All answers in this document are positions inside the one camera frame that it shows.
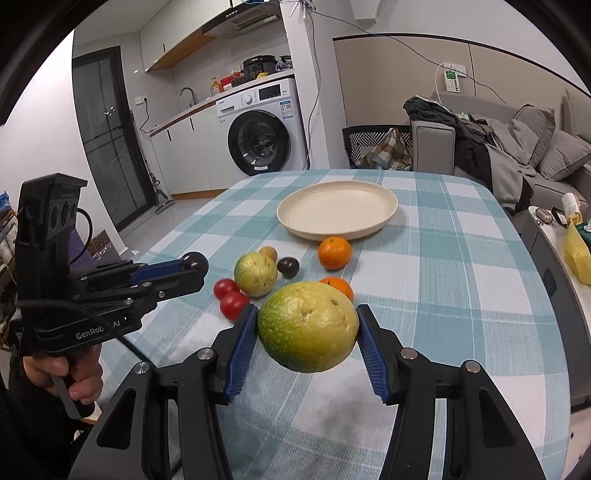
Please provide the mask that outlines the left hand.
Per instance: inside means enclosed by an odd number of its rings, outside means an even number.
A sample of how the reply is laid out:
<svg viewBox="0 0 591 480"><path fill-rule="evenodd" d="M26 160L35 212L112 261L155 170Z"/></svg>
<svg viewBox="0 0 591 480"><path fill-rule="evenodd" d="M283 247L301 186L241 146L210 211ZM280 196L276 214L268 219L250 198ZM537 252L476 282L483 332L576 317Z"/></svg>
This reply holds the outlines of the left hand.
<svg viewBox="0 0 591 480"><path fill-rule="evenodd" d="M70 398L84 405L93 404L103 388L103 370L99 363L101 348L101 345L94 345L79 350L70 359L50 357L43 353L26 356L22 359L24 371L35 386L52 395L58 394L52 377L70 376L73 380L68 389Z"/></svg>

